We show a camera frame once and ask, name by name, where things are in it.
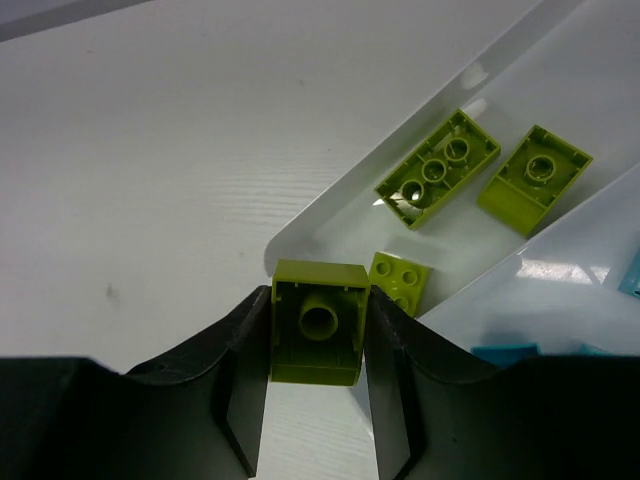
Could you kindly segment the long green brick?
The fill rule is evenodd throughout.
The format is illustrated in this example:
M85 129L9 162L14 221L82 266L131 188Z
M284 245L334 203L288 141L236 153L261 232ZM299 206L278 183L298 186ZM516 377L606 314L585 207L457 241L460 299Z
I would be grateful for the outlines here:
M455 110L375 187L410 230L419 229L499 157L501 146Z

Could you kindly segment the green curved brick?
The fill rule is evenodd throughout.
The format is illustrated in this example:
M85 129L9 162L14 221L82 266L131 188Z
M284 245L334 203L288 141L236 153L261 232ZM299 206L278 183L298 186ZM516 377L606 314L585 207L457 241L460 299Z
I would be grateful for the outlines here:
M280 259L271 288L270 380L354 386L370 290L362 265Z
M591 162L584 151L535 125L491 177L477 205L527 237Z

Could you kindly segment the teal square brick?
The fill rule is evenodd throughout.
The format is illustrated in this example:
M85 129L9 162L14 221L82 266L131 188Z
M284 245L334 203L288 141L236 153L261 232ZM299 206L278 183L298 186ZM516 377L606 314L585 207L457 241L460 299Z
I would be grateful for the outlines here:
M508 368L524 359L541 355L536 343L475 346L470 352L475 357L500 368Z

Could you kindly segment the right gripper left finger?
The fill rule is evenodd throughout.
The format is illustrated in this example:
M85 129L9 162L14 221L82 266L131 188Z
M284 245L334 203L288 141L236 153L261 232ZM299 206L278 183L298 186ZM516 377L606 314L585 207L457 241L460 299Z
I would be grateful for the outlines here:
M1 362L5 479L249 479L269 370L271 290L125 374L82 357Z

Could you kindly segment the green square brick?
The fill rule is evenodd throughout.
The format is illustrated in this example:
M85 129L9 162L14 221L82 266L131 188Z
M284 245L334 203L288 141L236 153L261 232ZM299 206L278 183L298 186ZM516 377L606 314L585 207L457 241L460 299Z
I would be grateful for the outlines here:
M378 251L368 276L372 285L378 286L407 315L416 318L431 272L429 266Z

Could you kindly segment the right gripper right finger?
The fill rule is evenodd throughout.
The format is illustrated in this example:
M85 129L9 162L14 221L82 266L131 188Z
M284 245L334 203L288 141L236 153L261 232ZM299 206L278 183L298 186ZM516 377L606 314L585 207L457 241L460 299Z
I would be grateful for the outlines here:
M368 299L365 364L382 479L635 479L639 361L538 356L499 368Z

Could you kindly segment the small teal brick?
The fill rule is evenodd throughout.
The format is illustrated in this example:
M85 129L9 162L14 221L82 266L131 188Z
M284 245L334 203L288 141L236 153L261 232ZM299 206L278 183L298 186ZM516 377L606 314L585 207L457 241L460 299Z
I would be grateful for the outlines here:
M631 260L618 290L636 299L640 298L640 250L638 250Z

